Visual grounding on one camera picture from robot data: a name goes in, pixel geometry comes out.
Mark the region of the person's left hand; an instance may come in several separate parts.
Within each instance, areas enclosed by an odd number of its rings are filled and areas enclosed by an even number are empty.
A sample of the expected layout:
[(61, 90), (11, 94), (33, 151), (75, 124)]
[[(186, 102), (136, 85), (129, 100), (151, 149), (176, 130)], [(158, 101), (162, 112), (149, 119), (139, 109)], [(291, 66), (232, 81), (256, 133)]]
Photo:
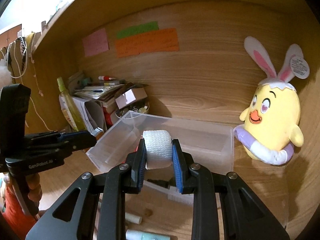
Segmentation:
[(22, 212), (26, 216), (36, 216), (39, 213), (39, 203), (42, 198), (40, 175), (12, 176), (9, 172), (4, 177), (9, 192), (14, 194)]

